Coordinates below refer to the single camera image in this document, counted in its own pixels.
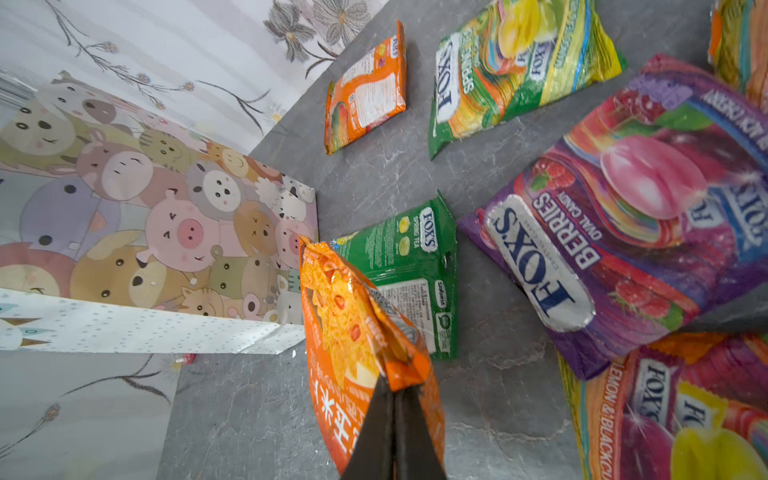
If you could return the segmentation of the small orange snack packet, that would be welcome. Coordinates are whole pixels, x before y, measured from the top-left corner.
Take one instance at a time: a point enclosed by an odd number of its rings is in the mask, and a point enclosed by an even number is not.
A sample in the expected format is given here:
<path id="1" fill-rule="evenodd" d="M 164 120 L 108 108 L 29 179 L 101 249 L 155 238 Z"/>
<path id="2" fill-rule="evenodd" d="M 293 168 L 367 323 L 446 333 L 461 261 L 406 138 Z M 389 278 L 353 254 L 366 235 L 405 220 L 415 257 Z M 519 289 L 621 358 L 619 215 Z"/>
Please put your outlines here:
<path id="1" fill-rule="evenodd" d="M 403 24 L 329 84 L 324 147 L 332 155 L 390 118 L 404 112 L 407 57 Z"/>

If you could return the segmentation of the white cartoon paper bag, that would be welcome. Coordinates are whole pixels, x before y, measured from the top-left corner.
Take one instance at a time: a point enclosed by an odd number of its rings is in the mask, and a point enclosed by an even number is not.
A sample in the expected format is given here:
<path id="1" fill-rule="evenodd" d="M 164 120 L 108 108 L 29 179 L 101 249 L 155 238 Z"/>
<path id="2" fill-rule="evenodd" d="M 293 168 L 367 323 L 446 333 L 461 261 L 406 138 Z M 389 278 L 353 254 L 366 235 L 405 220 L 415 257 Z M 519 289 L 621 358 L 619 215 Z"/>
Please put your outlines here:
<path id="1" fill-rule="evenodd" d="M 66 74 L 1 82 L 1 347 L 282 352 L 313 188 Z"/>

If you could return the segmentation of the red orange Fox's candy bag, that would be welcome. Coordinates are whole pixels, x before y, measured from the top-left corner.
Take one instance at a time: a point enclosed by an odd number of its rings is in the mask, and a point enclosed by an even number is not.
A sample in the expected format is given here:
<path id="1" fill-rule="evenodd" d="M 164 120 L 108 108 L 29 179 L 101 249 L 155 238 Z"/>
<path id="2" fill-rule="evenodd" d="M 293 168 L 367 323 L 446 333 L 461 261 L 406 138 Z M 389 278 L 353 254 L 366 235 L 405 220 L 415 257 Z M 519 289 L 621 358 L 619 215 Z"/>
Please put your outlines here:
<path id="1" fill-rule="evenodd" d="M 716 1 L 708 51 L 715 75 L 767 112 L 767 0 Z"/>

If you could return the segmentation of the green Fox's tea packet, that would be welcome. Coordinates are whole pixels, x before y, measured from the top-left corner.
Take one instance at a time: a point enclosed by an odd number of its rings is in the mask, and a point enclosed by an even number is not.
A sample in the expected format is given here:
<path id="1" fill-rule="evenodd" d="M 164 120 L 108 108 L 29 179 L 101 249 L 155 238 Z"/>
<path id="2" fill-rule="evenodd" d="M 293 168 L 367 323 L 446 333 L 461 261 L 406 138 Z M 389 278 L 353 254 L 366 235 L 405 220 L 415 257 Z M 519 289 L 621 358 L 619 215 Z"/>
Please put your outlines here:
<path id="1" fill-rule="evenodd" d="M 457 356 L 457 226 L 441 194 L 330 245 L 417 327 L 432 358 Z"/>

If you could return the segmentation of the pink yellow Fox's candy bag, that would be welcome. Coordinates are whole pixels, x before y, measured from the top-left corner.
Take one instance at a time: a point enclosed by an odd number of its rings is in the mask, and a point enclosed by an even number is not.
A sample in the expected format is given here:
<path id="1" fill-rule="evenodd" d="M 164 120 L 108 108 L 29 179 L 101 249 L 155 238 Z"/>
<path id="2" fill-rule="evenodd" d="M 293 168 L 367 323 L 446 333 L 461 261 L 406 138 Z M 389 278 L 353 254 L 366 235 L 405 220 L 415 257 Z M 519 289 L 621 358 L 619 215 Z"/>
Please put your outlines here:
<path id="1" fill-rule="evenodd" d="M 584 478 L 766 478 L 766 335 L 669 335 L 586 381 L 559 367 Z"/>

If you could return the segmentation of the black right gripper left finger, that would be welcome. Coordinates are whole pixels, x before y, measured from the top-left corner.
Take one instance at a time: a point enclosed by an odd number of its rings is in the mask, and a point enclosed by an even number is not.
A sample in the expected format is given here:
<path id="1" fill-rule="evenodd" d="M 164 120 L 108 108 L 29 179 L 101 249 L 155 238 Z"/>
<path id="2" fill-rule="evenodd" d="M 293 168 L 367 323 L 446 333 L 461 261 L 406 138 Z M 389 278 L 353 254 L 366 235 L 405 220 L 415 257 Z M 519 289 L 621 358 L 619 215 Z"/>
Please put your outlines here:
<path id="1" fill-rule="evenodd" d="M 394 395 L 384 376 L 374 388 L 362 430 L 342 480 L 389 480 L 393 477 Z"/>

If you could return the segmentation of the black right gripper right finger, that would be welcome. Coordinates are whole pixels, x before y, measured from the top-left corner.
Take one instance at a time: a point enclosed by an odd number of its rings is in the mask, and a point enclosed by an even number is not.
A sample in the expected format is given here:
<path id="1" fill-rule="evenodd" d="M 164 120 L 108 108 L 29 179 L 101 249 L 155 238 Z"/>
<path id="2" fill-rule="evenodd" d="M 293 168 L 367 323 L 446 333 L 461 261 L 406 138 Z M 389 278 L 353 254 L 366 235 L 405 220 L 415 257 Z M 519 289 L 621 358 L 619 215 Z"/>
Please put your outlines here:
<path id="1" fill-rule="evenodd" d="M 411 386 L 394 394 L 396 478 L 446 480 L 431 441 L 419 393 L 417 386 Z"/>

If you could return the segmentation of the orange corn snack bag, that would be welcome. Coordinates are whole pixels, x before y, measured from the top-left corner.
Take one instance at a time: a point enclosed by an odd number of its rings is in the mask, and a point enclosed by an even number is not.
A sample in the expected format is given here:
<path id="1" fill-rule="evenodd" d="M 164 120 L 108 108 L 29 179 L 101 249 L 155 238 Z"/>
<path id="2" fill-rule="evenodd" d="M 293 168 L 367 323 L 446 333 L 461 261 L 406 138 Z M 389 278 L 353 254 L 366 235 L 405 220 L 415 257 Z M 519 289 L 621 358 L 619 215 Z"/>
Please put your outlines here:
<path id="1" fill-rule="evenodd" d="M 387 379 L 393 395 L 419 388 L 431 441 L 446 474 L 444 410 L 421 333 L 329 244 L 301 238 L 299 266 L 311 400 L 340 478 L 379 376 Z"/>

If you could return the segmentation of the green yellow Fox's candy bag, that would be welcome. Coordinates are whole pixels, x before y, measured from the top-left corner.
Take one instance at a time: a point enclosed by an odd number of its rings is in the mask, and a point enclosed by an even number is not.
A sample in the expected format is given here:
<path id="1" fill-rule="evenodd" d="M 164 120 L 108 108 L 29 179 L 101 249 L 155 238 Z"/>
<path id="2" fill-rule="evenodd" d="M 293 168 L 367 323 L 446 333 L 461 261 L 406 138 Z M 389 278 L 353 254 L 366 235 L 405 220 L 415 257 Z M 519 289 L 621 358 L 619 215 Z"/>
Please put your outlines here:
<path id="1" fill-rule="evenodd" d="M 490 2 L 435 53 L 429 155 L 597 82 L 626 62 L 586 0 Z"/>

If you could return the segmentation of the purple Fox's berries bag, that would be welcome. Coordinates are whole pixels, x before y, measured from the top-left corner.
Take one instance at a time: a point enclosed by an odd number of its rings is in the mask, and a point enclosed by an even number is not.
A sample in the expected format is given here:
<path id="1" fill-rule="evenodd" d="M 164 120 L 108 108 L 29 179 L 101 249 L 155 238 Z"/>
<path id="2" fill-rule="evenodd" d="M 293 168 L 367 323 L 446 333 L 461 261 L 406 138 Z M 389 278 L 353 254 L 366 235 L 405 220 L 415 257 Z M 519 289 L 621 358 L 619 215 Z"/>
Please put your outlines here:
<path id="1" fill-rule="evenodd" d="M 658 55 L 459 228 L 575 375 L 767 280 L 767 116 Z"/>

